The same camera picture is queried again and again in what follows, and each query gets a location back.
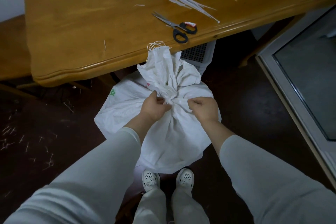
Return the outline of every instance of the person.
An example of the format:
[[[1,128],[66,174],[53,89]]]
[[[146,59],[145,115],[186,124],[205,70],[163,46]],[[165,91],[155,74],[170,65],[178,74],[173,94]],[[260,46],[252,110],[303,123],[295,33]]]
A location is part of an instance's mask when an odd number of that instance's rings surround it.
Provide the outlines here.
[[[227,129],[218,121],[213,98],[189,99],[188,105],[255,223],[336,223],[336,196],[332,191]],[[132,184],[146,133],[170,108],[153,92],[137,116],[37,190],[5,224],[115,222],[124,193]],[[159,175],[145,171],[143,182],[146,193],[134,223],[165,223],[166,202]],[[192,171],[182,169],[172,196],[177,224],[209,223],[202,206],[192,199],[193,183]]]

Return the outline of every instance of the scissors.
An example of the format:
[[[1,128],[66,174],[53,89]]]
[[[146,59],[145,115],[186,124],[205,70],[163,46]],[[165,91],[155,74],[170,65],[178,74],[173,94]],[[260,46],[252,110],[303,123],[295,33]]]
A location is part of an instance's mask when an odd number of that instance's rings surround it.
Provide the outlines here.
[[[173,30],[173,38],[176,42],[180,43],[180,44],[185,44],[186,42],[188,42],[188,37],[185,33],[179,31],[178,29],[176,29],[175,27],[178,27],[182,30],[184,30],[185,32],[187,32],[188,34],[196,34],[197,33],[197,26],[195,23],[191,23],[191,22],[182,22],[180,24],[175,24],[172,23],[171,21],[169,21],[168,19],[166,19],[165,17],[163,17],[162,15],[158,14],[157,12],[154,12],[153,15],[158,18],[159,20],[163,21],[164,23],[166,23],[167,25],[171,26],[174,30]],[[192,26],[195,28],[195,30],[190,30],[187,28],[187,25]],[[184,40],[179,40],[176,38],[176,36],[179,35],[181,36]]]

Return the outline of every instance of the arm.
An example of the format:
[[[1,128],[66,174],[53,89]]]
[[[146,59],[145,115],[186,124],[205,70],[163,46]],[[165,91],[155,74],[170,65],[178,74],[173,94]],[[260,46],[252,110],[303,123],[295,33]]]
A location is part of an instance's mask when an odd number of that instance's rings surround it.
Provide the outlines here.
[[[139,115],[37,190],[5,223],[113,223],[133,182],[142,142],[153,123],[170,109],[163,101],[153,92]]]
[[[232,186],[255,223],[333,223],[336,196],[322,184],[218,122],[213,98],[188,101],[208,134]]]

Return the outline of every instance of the person's left hand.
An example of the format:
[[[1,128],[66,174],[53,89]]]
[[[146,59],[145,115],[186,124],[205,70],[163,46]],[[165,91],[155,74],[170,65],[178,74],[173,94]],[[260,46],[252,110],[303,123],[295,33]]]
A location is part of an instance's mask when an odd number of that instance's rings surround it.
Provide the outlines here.
[[[156,91],[153,91],[143,102],[140,114],[156,122],[171,109],[171,105],[163,104],[164,102],[165,100],[157,97]]]

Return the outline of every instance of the sleeve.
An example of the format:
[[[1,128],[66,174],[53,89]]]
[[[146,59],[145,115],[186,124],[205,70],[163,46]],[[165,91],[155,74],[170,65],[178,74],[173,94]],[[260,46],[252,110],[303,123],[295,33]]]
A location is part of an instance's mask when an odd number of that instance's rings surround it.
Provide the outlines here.
[[[140,157],[137,133],[122,128],[37,190],[5,224],[114,223]]]
[[[220,161],[256,224],[335,222],[332,191],[249,141],[229,137]]]

